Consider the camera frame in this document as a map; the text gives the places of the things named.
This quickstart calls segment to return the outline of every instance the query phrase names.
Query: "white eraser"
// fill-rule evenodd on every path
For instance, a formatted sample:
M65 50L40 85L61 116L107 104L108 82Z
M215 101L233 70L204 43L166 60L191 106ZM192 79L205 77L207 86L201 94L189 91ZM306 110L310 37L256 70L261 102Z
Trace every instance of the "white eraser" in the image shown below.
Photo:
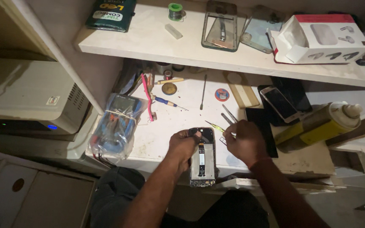
M174 36L174 38L176 38L176 39L180 39L183 35L179 32L179 31L177 31L177 29L175 29L172 25L170 25L170 24L166 24L165 26L164 26L164 28L171 34L171 35L173 35Z

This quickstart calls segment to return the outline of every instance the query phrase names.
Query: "plastic bag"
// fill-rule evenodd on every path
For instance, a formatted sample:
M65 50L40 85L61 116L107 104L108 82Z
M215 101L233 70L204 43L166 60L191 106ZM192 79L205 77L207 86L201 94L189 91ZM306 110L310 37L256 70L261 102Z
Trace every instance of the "plastic bag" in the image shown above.
M111 155L118 161L123 160L132 151L133 133L147 102L133 96L111 94L107 110L90 138L90 151L99 159L102 155Z

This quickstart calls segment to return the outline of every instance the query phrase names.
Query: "vent grille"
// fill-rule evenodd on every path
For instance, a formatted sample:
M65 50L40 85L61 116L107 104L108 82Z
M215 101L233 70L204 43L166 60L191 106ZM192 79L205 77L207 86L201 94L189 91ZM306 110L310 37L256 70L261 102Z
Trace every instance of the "vent grille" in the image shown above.
M74 106L81 109L82 104L86 100L84 93L80 90L76 83L74 83L73 87L71 88L70 94L68 95L67 99L73 103Z

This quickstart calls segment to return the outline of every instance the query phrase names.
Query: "earbuds box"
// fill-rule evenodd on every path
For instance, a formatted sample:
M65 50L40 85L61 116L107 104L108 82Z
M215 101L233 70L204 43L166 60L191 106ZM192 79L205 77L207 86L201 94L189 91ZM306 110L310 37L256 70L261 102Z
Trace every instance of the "earbuds box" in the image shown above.
M345 64L365 54L365 37L349 14L293 15L267 34L279 63Z

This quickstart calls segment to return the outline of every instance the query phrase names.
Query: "hand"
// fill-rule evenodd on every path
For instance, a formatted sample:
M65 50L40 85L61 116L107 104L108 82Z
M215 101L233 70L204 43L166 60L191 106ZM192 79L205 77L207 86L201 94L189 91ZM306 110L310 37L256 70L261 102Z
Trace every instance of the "hand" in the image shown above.
M178 162L181 172L188 169L188 160L194 154L195 146L202 137L201 132L196 132L192 137L188 136L188 130L175 133L170 138L170 145L165 160Z
M264 138L254 122L241 120L228 127L223 136L226 138L227 150L249 169L259 160L269 158Z

